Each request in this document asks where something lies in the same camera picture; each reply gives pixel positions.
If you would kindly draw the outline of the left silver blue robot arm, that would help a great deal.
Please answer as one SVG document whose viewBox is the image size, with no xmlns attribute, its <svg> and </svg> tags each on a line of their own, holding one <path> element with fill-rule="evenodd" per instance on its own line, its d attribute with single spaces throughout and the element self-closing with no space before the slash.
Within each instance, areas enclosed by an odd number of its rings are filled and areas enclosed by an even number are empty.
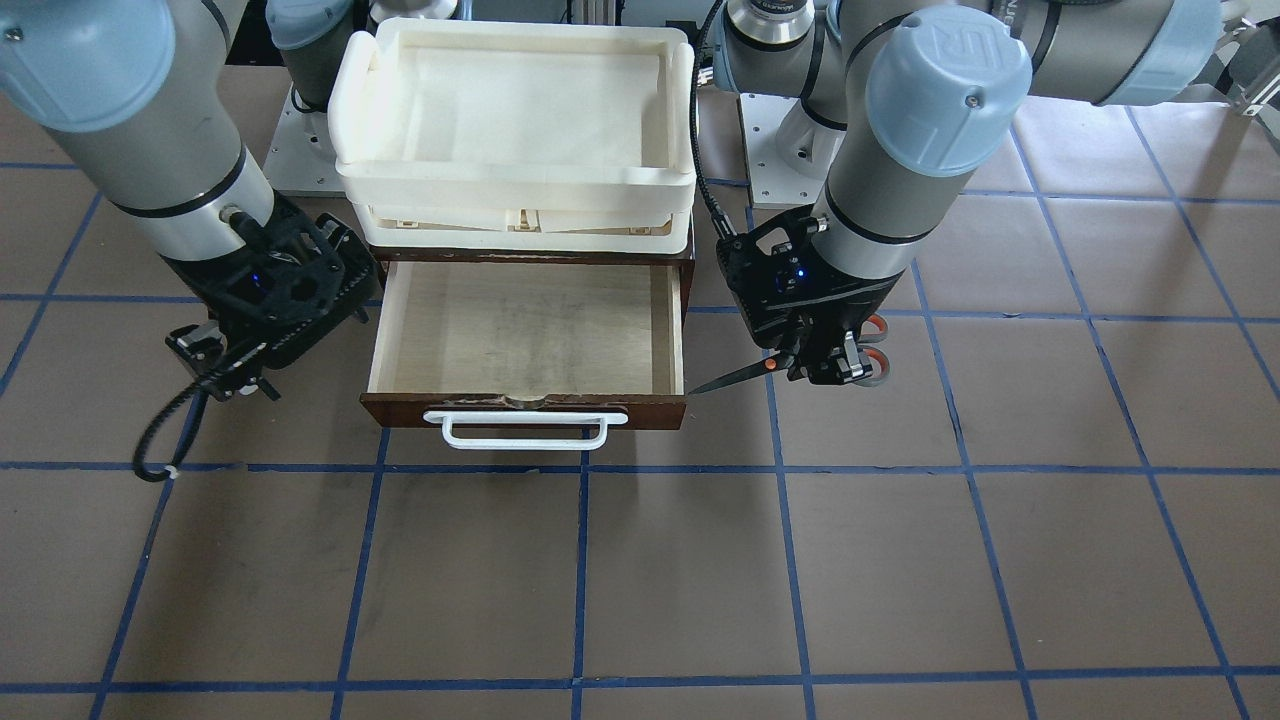
<svg viewBox="0 0 1280 720">
<path fill-rule="evenodd" d="M 877 386 L 878 310 L 1029 96 L 1149 106 L 1178 96 L 1222 31 L 1216 1 L 718 1 L 716 82 L 794 97 L 826 177 L 754 232 L 704 195 L 716 255 L 768 356 L 704 384 L 774 372 Z"/>
</svg>

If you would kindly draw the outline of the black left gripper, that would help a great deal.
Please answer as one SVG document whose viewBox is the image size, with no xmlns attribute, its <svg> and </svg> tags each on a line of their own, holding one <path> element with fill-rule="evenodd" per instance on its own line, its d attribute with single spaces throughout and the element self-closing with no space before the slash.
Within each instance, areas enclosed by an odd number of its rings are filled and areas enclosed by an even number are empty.
<svg viewBox="0 0 1280 720">
<path fill-rule="evenodd" d="M 800 336 L 788 380 L 868 386 L 870 364 L 858 340 L 876 332 L 868 319 L 899 278 L 869 281 L 829 265 L 813 241 L 823 227 L 809 208 L 783 211 L 719 238 L 719 269 L 758 347 L 776 354 L 788 332 Z"/>
</svg>

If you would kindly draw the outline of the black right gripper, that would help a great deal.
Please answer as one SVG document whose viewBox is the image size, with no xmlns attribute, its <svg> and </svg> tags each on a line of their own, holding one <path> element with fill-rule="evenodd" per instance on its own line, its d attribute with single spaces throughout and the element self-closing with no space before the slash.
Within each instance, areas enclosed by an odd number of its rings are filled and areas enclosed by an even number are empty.
<svg viewBox="0 0 1280 720">
<path fill-rule="evenodd" d="M 244 246 L 209 260 L 168 263 L 220 328 L 184 325 L 165 345 L 191 375 L 205 374 L 205 393 L 219 402 L 257 391 L 278 401 L 282 395 L 264 368 L 289 366 L 355 314 L 372 297 L 381 268 L 348 225 L 329 213 L 311 220 L 280 193 L 265 225 L 236 211 L 227 228 Z"/>
</svg>

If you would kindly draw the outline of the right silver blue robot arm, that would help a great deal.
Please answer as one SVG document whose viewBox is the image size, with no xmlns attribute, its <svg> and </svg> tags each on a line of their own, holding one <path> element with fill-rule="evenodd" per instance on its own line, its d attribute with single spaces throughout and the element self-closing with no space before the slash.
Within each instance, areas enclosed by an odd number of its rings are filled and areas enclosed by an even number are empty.
<svg viewBox="0 0 1280 720">
<path fill-rule="evenodd" d="M 242 1 L 5 1 L 3 92 L 131 217 L 210 318 L 172 334 L 197 392 L 268 370 L 361 313 L 378 264 L 278 192 L 218 92 Z"/>
</svg>

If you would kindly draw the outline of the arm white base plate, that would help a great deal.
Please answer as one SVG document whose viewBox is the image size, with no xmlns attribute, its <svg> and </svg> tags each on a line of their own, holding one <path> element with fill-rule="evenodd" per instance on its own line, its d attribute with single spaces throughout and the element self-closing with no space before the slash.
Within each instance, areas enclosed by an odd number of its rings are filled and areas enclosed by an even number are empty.
<svg viewBox="0 0 1280 720">
<path fill-rule="evenodd" d="M 289 87 L 262 169 L 274 190 L 291 197 L 342 197 L 328 114 Z"/>
<path fill-rule="evenodd" d="M 739 97 L 751 201 L 764 209 L 813 204 L 845 132 L 814 122 L 792 97 Z"/>
</svg>

